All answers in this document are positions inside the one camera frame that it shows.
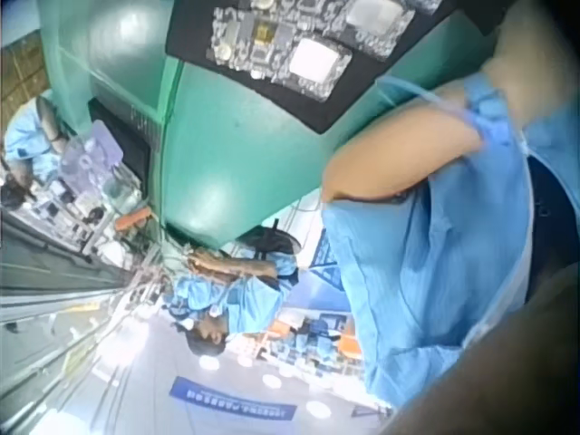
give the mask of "hand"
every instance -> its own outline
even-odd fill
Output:
[[[190,260],[197,266],[204,266],[208,269],[212,269],[216,267],[218,263],[218,259],[211,254],[207,249],[204,247],[199,247],[196,249],[193,254],[189,255]]]

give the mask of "woman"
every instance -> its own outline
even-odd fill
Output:
[[[521,2],[482,73],[440,90],[443,109],[413,102],[330,162],[324,224],[370,393],[401,406],[525,302],[530,263],[539,276],[577,261],[577,72],[549,20]],[[538,179],[552,183],[542,200],[565,199],[547,208],[569,210],[562,241],[532,243],[532,228],[544,231]]]
[[[67,144],[52,104],[32,98],[10,120],[4,138],[3,163],[8,174],[0,189],[3,208],[16,210],[30,195],[34,178],[46,182],[57,170]]]
[[[239,249],[237,258],[198,249],[189,258],[193,273],[176,283],[169,311],[196,321],[189,331],[179,328],[194,354],[219,355],[230,334],[261,333],[276,318],[297,283],[295,256],[292,249],[268,252],[264,260],[254,256],[248,248]]]

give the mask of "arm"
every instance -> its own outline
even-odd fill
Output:
[[[217,258],[206,250],[198,250],[193,260],[207,269],[232,275],[267,276],[277,278],[276,265],[271,261],[248,258]]]
[[[39,96],[36,98],[36,109],[46,139],[51,142],[56,152],[62,154],[66,146],[66,138],[59,129],[52,104],[44,97]]]
[[[507,15],[496,54],[483,71],[504,93],[519,128],[577,91],[574,60],[549,19],[527,2]],[[460,82],[438,94],[465,106]],[[414,103],[381,119],[337,152],[324,173],[323,200],[391,197],[481,145],[467,124],[428,103]]]

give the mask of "green panel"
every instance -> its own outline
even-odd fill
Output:
[[[471,62],[484,43],[470,21],[455,14],[391,73],[431,87]],[[221,246],[319,186],[334,150],[388,107],[371,88],[317,135],[257,93],[185,65],[156,167],[162,221]]]
[[[49,78],[67,121],[77,122],[77,111],[86,111],[96,81],[165,123],[179,65],[164,48],[172,1],[38,0],[38,5]],[[69,89],[71,77],[82,84]]]

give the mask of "blue sign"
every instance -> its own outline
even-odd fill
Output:
[[[320,235],[310,271],[338,290],[344,291],[341,271],[336,264],[333,252],[326,236],[326,228]]]
[[[253,419],[291,421],[296,412],[295,405],[248,401],[212,390],[180,376],[175,378],[169,395],[204,408],[229,412],[230,414],[242,415]]]

